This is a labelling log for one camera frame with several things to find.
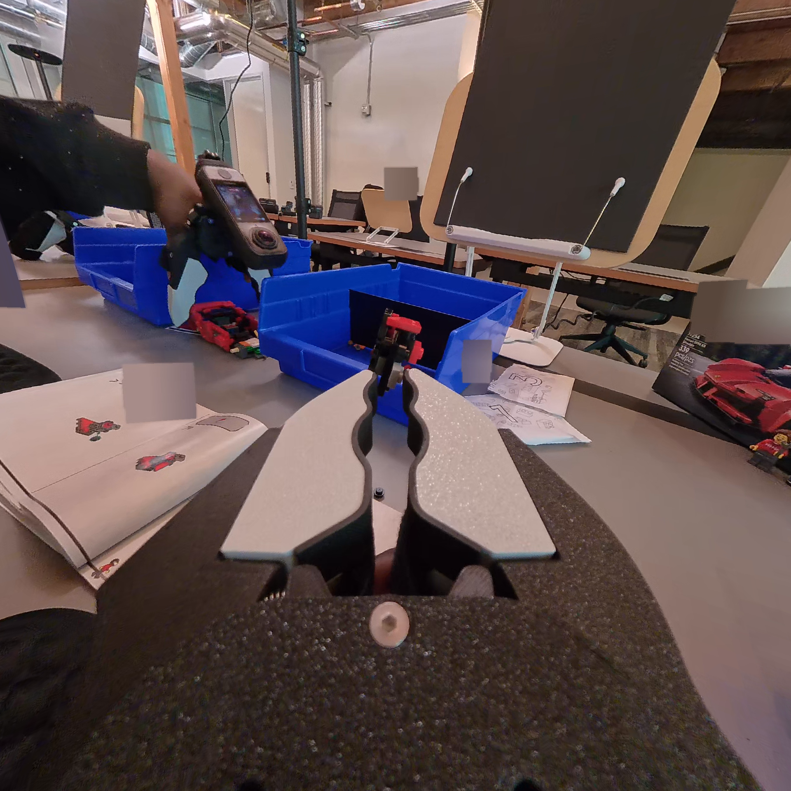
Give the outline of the open instruction booklet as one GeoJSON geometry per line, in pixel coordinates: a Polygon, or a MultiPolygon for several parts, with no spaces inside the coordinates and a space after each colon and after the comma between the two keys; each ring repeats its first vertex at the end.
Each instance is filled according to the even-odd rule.
{"type": "Polygon", "coordinates": [[[186,363],[2,393],[2,507],[99,589],[267,431],[193,396],[186,363]]]}

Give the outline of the wooden post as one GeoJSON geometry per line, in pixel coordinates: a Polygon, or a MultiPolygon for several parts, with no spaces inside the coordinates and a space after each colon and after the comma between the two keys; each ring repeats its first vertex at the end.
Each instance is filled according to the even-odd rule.
{"type": "Polygon", "coordinates": [[[194,174],[194,144],[187,97],[176,40],[175,18],[170,1],[148,1],[153,37],[157,48],[165,101],[178,164],[194,174]]]}

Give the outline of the black board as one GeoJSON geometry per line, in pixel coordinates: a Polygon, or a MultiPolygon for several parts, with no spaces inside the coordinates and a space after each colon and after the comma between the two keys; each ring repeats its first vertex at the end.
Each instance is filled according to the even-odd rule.
{"type": "Polygon", "coordinates": [[[626,252],[734,5],[488,2],[436,221],[626,252]]]}

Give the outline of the black rounded object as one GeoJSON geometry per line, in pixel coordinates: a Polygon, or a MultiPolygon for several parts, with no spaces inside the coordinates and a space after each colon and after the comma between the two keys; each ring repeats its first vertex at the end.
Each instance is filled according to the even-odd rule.
{"type": "Polygon", "coordinates": [[[61,377],[45,365],[1,345],[1,394],[59,381],[61,377]]]}

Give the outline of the blue plastic bin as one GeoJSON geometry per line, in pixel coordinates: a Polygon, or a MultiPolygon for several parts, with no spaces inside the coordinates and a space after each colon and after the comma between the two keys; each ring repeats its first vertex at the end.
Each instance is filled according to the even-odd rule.
{"type": "Polygon", "coordinates": [[[490,342],[495,360],[524,290],[406,263],[270,278],[262,283],[259,337],[281,371],[324,391],[367,370],[384,312],[421,325],[418,368],[456,393],[463,347],[490,342]]]}
{"type": "MultiPolygon", "coordinates": [[[[79,225],[73,232],[75,267],[80,280],[107,302],[157,327],[171,327],[168,303],[171,263],[162,229],[99,228],[79,225]]],[[[194,275],[203,277],[194,294],[196,304],[229,302],[246,312],[258,310],[261,281],[247,280],[262,271],[240,271],[225,259],[205,255],[197,231],[187,231],[175,252],[199,253],[200,265],[189,263],[183,279],[191,287],[194,275]]]]}

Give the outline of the person's black sweater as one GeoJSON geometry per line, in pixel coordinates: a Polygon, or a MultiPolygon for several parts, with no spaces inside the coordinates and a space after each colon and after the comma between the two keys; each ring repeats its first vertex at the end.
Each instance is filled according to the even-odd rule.
{"type": "Polygon", "coordinates": [[[90,655],[93,613],[27,611],[1,621],[1,789],[29,789],[90,655]]]}

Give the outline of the black tripod pole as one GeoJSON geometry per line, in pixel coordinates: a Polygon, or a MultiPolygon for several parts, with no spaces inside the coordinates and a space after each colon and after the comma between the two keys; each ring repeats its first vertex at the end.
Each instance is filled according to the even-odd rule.
{"type": "Polygon", "coordinates": [[[305,191],[304,171],[304,127],[302,115],[302,75],[301,56],[304,54],[302,32],[297,24],[297,4],[286,2],[287,29],[286,45],[290,63],[290,92],[293,128],[293,158],[295,175],[295,207],[297,216],[297,236],[302,240],[308,238],[307,196],[305,191]]]}

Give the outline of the red toy brick car chassis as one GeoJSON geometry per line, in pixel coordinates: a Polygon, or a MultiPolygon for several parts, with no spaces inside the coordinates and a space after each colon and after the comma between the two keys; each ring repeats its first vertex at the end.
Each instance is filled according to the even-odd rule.
{"type": "Polygon", "coordinates": [[[234,358],[264,358],[256,316],[232,302],[194,304],[187,325],[203,340],[234,358]]]}

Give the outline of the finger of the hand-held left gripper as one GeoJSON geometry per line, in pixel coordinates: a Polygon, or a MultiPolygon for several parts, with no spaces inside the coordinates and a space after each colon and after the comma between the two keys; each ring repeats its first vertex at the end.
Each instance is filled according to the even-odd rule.
{"type": "Polygon", "coordinates": [[[178,286],[168,286],[168,311],[173,328],[181,328],[188,322],[197,292],[208,277],[202,261],[187,259],[178,286]]]}

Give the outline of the metal ventilation duct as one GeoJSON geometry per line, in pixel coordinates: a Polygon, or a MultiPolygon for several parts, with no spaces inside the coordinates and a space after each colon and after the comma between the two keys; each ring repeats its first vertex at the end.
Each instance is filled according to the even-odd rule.
{"type": "Polygon", "coordinates": [[[183,69],[195,68],[217,44],[249,53],[267,63],[290,70],[285,44],[256,32],[235,18],[214,9],[199,9],[175,19],[176,53],[183,69]]]}

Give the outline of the person's left hand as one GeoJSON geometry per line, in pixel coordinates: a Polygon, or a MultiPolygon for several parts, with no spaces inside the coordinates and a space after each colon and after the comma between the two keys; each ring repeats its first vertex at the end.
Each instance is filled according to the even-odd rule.
{"type": "Polygon", "coordinates": [[[148,182],[154,213],[168,236],[181,234],[194,207],[202,203],[202,193],[194,176],[163,153],[149,149],[146,155],[148,182]]]}

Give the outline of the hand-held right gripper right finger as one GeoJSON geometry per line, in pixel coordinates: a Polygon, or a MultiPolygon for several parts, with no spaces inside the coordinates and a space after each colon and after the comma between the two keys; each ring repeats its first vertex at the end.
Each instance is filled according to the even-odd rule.
{"type": "Polygon", "coordinates": [[[473,404],[417,369],[403,378],[410,466],[394,554],[404,596],[515,597],[508,562],[556,547],[505,441],[473,404]]]}

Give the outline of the person's left forearm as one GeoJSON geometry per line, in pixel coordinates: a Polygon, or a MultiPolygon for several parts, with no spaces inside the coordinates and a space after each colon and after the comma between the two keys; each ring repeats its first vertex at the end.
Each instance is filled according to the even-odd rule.
{"type": "Polygon", "coordinates": [[[1,99],[1,216],[6,232],[38,211],[95,217],[106,206],[153,211],[147,143],[79,104],[1,99]]]}

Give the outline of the clear numbered plastic bag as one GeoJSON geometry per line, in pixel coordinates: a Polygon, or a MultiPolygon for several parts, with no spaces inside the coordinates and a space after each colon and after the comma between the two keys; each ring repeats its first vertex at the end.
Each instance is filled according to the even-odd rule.
{"type": "Polygon", "coordinates": [[[503,399],[565,417],[576,381],[573,377],[513,364],[488,386],[503,399]]]}
{"type": "Polygon", "coordinates": [[[498,395],[466,396],[465,400],[480,410],[498,430],[509,430],[528,446],[589,444],[591,440],[571,426],[563,417],[498,395]]]}

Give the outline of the black and white object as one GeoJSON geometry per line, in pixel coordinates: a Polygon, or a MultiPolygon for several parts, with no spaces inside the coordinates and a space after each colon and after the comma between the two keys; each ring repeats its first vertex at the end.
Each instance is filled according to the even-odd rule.
{"type": "Polygon", "coordinates": [[[68,212],[37,212],[19,226],[9,243],[10,251],[28,261],[40,260],[43,253],[53,247],[73,255],[73,232],[77,225],[77,219],[68,212]]]}

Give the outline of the black floor lamp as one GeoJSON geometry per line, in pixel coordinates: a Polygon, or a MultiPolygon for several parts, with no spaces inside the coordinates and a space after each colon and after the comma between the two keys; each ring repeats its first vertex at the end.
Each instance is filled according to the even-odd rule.
{"type": "Polygon", "coordinates": [[[45,66],[60,68],[63,66],[63,60],[55,54],[25,44],[8,44],[7,48],[16,56],[34,63],[46,100],[54,101],[45,66]]]}

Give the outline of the red and black brick assembly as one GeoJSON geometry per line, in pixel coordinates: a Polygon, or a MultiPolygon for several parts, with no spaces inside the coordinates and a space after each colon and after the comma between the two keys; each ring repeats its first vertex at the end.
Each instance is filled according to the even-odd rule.
{"type": "Polygon", "coordinates": [[[424,353],[418,335],[421,324],[386,309],[372,348],[369,370],[378,377],[377,395],[394,388],[405,370],[417,365],[424,353]]]}

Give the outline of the toy car set box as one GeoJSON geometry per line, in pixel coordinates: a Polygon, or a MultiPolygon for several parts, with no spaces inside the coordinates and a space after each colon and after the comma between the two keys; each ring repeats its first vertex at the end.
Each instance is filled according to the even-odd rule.
{"type": "Polygon", "coordinates": [[[686,330],[653,390],[751,453],[789,483],[790,347],[710,342],[686,330]]]}

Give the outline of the black office chair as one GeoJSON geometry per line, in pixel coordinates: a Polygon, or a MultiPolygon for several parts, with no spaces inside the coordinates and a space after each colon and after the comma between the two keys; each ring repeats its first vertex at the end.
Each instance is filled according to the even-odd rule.
{"type": "MultiPolygon", "coordinates": [[[[634,259],[634,264],[686,272],[701,247],[709,227],[661,225],[646,251],[634,259]]],[[[560,341],[590,341],[586,352],[616,351],[630,365],[648,366],[648,354],[617,336],[619,328],[644,331],[647,326],[658,327],[673,317],[688,319],[695,295],[670,286],[646,286],[642,283],[606,279],[597,296],[578,297],[582,318],[604,323],[597,334],[563,335],[560,341]]]]}
{"type": "Polygon", "coordinates": [[[327,217],[367,223],[360,191],[332,190],[327,217]]]}

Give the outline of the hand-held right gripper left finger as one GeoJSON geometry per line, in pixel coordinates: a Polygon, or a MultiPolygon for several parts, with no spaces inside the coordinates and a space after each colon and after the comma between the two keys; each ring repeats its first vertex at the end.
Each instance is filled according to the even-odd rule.
{"type": "Polygon", "coordinates": [[[220,549],[224,559],[314,566],[339,594],[370,594],[372,417],[377,375],[359,372],[283,425],[220,549]]]}

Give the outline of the long wooden table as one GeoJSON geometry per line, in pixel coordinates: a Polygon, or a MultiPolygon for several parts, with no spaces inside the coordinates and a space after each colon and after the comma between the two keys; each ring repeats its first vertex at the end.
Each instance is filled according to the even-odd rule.
{"type": "MultiPolygon", "coordinates": [[[[333,248],[342,248],[344,253],[326,252],[322,248],[322,257],[336,256],[338,260],[349,255],[360,257],[362,252],[370,252],[386,259],[404,262],[418,262],[435,269],[445,269],[447,264],[446,244],[440,241],[411,241],[394,236],[387,242],[388,231],[373,234],[362,221],[347,220],[343,218],[309,218],[308,238],[312,243],[322,247],[330,245],[333,248]]],[[[611,280],[620,282],[633,282],[644,286],[668,288],[671,290],[696,293],[705,276],[696,273],[684,273],[650,267],[638,263],[628,262],[619,267],[607,268],[592,265],[590,262],[568,262],[562,266],[563,271],[577,273],[595,282],[598,280],[611,280]]]]}

